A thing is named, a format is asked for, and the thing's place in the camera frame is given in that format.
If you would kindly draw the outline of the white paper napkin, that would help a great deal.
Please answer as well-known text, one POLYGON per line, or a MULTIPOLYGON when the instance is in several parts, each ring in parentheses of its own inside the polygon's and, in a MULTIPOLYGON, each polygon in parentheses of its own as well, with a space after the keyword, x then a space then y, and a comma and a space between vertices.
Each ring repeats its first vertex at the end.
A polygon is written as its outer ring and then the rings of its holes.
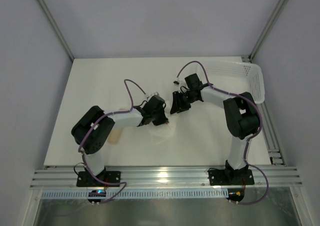
POLYGON ((158 126, 149 124, 147 126, 150 137, 155 144, 159 144, 163 141, 166 141, 172 138, 175 134, 179 115, 167 115, 167 118, 170 122, 169 124, 162 124, 158 126))

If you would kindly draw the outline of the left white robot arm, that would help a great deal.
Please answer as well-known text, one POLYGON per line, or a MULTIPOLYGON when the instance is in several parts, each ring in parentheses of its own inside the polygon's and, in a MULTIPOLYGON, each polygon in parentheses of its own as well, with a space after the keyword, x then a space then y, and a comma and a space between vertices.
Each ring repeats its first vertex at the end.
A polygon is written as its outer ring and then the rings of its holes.
POLYGON ((168 123, 165 107, 165 100, 154 95, 144 106, 133 106, 130 110, 106 113, 98 106, 90 108, 71 130, 84 163, 84 171, 78 173, 76 186, 119 186, 120 179, 116 177, 119 178, 120 175, 106 170, 101 148, 113 130, 140 127, 149 123, 155 126, 168 123))

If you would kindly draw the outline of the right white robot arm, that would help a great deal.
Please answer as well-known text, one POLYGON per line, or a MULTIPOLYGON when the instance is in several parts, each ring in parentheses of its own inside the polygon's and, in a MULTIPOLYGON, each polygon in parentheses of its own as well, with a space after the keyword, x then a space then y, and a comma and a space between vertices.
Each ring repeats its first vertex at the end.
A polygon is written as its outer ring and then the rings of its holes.
POLYGON ((227 93, 202 83, 197 74, 185 78, 186 86, 173 92, 171 114, 188 111, 196 101, 211 103, 224 110, 226 126, 232 135, 231 148, 224 169, 209 168, 211 186, 254 185, 247 155, 251 139, 260 133, 261 115, 249 92, 227 93))

